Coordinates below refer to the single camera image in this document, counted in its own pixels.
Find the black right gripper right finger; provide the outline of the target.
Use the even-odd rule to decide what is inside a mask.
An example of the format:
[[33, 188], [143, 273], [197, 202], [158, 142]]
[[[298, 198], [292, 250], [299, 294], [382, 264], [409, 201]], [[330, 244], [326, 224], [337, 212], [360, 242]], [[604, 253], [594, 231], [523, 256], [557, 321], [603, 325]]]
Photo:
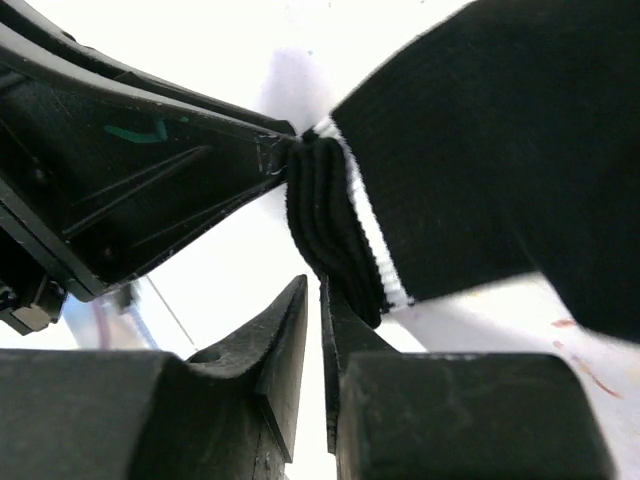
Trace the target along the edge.
[[358, 352], [395, 352], [351, 308], [342, 290], [326, 275], [320, 279], [321, 336], [324, 364], [327, 446], [336, 453], [340, 380], [349, 357]]

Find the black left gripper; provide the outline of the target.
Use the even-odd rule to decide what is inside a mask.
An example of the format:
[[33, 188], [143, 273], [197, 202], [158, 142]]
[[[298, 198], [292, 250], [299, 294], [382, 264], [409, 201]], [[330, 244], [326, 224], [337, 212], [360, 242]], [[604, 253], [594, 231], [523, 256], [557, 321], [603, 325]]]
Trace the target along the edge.
[[20, 334], [146, 275], [279, 185], [293, 127], [1, 5], [1, 318]]

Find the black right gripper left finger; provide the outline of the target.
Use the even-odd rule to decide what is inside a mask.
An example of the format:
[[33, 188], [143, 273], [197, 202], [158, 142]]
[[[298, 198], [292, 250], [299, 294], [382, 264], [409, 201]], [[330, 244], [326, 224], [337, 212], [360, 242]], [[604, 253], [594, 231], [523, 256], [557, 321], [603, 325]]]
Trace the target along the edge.
[[307, 276], [298, 275], [260, 314], [188, 359], [221, 380], [249, 379], [249, 396], [287, 463], [295, 449], [307, 317]]

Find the black sock with white stripes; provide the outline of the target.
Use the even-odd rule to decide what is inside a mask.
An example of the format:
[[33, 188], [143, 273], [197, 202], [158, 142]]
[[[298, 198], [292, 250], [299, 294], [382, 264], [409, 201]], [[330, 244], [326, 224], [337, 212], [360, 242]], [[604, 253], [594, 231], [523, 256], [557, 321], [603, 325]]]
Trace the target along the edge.
[[287, 149], [296, 247], [367, 324], [539, 272], [639, 339], [639, 5], [475, 1]]

